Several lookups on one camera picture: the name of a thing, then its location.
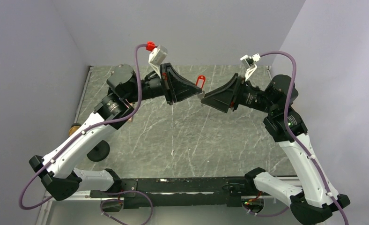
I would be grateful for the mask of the red key tag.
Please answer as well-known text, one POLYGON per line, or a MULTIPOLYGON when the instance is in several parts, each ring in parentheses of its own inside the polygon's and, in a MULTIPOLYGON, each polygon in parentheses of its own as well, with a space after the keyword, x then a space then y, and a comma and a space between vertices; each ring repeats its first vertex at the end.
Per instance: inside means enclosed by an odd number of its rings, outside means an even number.
POLYGON ((196 80, 196 86, 203 89, 206 82, 206 77, 204 75, 199 75, 196 80))

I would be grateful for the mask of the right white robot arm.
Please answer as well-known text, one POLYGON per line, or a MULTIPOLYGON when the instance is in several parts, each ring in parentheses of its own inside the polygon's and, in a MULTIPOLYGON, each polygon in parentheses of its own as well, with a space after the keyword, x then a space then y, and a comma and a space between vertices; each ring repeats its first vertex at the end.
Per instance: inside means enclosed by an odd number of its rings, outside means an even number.
POLYGON ((250 195, 260 191, 275 197, 290 208, 301 224, 314 225, 348 206, 350 200, 338 193, 322 170, 301 116, 285 105, 298 96, 290 82, 288 75, 276 75, 261 90, 234 74, 228 83, 207 93, 201 102, 224 113, 239 105, 266 113, 265 128, 285 152, 301 186, 290 185, 258 167, 245 174, 244 189, 250 195))

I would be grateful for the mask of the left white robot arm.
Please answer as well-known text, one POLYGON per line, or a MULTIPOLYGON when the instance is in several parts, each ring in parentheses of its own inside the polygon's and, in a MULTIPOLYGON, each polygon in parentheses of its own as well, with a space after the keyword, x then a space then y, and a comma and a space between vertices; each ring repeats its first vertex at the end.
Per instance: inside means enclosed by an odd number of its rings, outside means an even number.
POLYGON ((78 191, 98 190, 114 197, 122 181, 112 169, 85 171, 77 165, 108 135, 119 130, 134 111, 133 103, 165 97, 172 105, 202 92, 195 83, 182 77, 170 63, 164 63, 138 81, 127 64, 116 66, 107 79, 108 94, 86 121, 59 147, 45 156, 34 156, 30 165, 42 184, 57 201, 78 191))

